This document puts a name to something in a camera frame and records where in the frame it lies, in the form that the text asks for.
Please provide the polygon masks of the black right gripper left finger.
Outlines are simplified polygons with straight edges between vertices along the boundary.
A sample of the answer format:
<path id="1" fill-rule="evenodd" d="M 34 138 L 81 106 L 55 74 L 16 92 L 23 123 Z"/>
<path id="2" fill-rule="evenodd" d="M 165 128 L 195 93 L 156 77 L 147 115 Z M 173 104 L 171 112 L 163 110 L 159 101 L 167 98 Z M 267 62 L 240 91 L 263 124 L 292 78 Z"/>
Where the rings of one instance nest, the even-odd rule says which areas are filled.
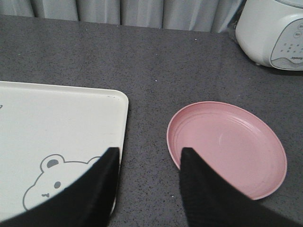
<path id="1" fill-rule="evenodd" d="M 116 199 L 120 150 L 110 147 L 76 182 L 2 227 L 106 227 Z"/>

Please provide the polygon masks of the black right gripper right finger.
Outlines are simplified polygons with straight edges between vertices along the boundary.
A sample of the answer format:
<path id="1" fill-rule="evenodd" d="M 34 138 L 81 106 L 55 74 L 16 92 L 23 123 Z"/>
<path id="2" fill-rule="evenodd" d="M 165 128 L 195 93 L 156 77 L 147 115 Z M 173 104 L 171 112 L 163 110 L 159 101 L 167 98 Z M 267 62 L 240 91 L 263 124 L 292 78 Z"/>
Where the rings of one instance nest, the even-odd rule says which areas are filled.
<path id="1" fill-rule="evenodd" d="M 190 227 L 300 226 L 238 191 L 193 148 L 182 149 L 179 185 Z"/>

